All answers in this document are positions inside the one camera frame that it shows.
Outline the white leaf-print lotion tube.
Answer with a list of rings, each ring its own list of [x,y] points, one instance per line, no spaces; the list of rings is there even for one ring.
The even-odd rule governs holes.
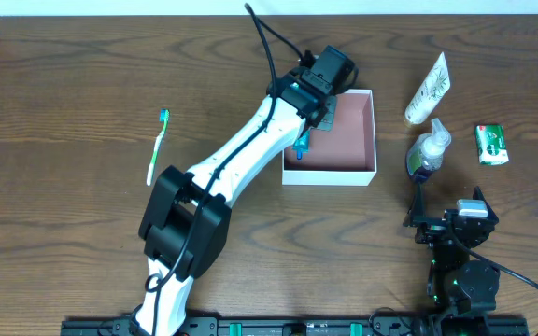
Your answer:
[[[446,56],[442,52],[405,109],[403,120],[411,126],[424,122],[450,87],[451,80]]]

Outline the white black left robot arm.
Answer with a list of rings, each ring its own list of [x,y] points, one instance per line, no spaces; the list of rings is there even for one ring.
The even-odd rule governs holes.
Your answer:
[[[254,116],[218,151],[185,172],[170,166],[160,173],[138,230],[149,276],[134,335],[178,332],[193,281],[225,246],[236,199],[279,152],[319,126],[357,75],[354,62],[333,46],[318,56],[306,53],[270,82]]]

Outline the green soap bar packet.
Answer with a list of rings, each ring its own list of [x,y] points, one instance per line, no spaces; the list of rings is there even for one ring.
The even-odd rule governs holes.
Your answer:
[[[480,164],[494,166],[509,162],[502,125],[477,125],[474,135]]]

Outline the red green toothpaste tube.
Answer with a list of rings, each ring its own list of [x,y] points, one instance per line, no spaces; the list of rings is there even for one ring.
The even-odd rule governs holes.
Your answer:
[[[307,153],[309,150],[310,131],[304,132],[300,138],[298,138],[293,146],[292,150],[300,153]]]

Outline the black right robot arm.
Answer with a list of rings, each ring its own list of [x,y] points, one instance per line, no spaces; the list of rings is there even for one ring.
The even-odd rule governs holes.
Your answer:
[[[457,207],[446,210],[441,217],[430,217],[422,186],[415,185],[403,224],[414,228],[415,242],[432,252],[427,293],[437,307],[432,315],[434,324],[496,308],[500,273],[470,253],[488,239],[498,222],[480,188],[474,189],[471,199],[458,200]]]

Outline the green white toothbrush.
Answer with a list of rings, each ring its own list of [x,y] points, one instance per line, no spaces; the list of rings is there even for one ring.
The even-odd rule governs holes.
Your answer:
[[[146,178],[146,184],[147,184],[148,187],[150,187],[152,185],[159,149],[161,147],[161,143],[163,142],[164,136],[165,136],[166,131],[167,131],[168,124],[170,122],[170,110],[167,109],[167,108],[162,109],[161,112],[160,112],[159,120],[163,124],[163,126],[162,126],[160,132],[158,133],[158,135],[155,138],[155,143],[154,143],[154,146],[153,146],[152,155],[151,155],[151,159],[150,159],[150,162],[149,162],[149,168],[148,168],[148,171],[147,171],[147,178]]]

